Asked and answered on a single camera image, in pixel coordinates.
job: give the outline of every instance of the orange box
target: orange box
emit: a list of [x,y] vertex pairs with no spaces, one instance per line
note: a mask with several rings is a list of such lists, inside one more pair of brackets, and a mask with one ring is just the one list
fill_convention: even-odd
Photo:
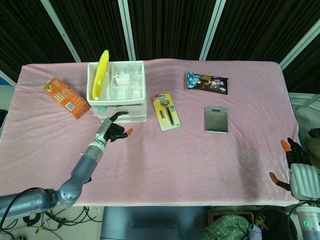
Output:
[[86,100],[57,77],[49,81],[43,89],[76,119],[80,118],[90,108]]

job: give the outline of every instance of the green plaid shirt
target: green plaid shirt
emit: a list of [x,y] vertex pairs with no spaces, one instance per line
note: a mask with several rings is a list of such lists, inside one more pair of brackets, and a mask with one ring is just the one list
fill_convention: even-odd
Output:
[[249,225],[242,216],[226,214],[207,226],[198,240],[242,240],[249,234]]

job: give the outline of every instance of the gray stool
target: gray stool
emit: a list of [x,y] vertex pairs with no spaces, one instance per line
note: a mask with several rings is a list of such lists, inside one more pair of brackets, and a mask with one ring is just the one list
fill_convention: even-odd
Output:
[[205,226],[203,206],[106,206],[100,240],[196,240]]

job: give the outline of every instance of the orange fingertip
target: orange fingertip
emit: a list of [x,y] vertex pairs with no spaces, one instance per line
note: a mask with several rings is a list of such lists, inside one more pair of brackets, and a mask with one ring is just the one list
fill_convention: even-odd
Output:
[[281,140],[281,146],[282,146],[282,148],[283,148],[283,150],[285,152],[292,151],[292,149],[290,148],[289,144],[284,140]]
[[276,177],[276,175],[273,172],[269,172],[269,176],[272,182],[274,182],[275,184],[277,184],[277,182],[280,182],[280,180]]
[[130,128],[130,129],[126,132],[126,134],[128,134],[128,137],[131,135],[132,131],[133,131],[133,129]]

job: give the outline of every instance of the pink towel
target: pink towel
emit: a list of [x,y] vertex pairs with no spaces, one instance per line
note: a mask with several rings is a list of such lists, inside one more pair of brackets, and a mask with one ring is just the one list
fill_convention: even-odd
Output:
[[[187,89],[190,72],[228,78],[228,95]],[[76,205],[280,205],[297,203],[280,140],[298,141],[281,68],[274,62],[145,61],[148,120],[122,124],[129,138],[108,143]],[[101,122],[75,120],[44,91],[61,78],[86,98],[87,63],[22,67],[0,140],[0,195],[54,188],[70,177]],[[171,93],[181,127],[162,132],[151,98]],[[204,132],[204,108],[228,110],[228,134]]]

